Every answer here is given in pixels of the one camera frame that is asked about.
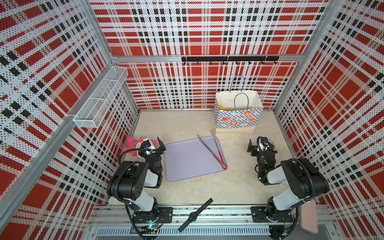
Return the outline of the red handled metal tongs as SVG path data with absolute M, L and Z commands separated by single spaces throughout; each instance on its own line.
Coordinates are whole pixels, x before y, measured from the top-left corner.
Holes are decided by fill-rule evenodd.
M 219 144 L 217 138 L 214 136 L 213 132 L 211 132 L 211 136 L 208 138 L 202 137 L 200 134 L 197 134 L 197 137 L 200 143 L 211 153 L 211 155 L 215 158 L 215 160 L 219 163 L 223 170 L 228 169 L 228 165 L 224 160 L 224 157 L 219 149 Z M 207 144 L 206 140 L 212 140 L 213 145 Z

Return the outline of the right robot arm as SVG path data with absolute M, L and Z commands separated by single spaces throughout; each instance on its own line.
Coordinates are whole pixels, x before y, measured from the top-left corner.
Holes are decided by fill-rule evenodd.
M 326 178 L 308 159 L 289 159 L 277 165 L 275 157 L 278 151 L 267 137 L 258 137 L 255 145 L 249 141 L 247 152 L 257 158 L 255 171 L 263 185 L 288 184 L 284 191 L 268 199 L 263 214 L 261 211 L 254 213 L 257 220 L 292 222 L 294 219 L 289 216 L 292 210 L 330 190 Z

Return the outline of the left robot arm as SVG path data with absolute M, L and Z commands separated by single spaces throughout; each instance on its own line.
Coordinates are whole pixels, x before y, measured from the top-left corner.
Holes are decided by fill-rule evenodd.
M 118 158 L 119 168 L 107 186 L 107 195 L 134 211 L 136 217 L 153 223 L 160 215 L 156 198 L 144 188 L 158 189 L 163 180 L 162 157 L 166 147 L 160 140 L 129 137 Z

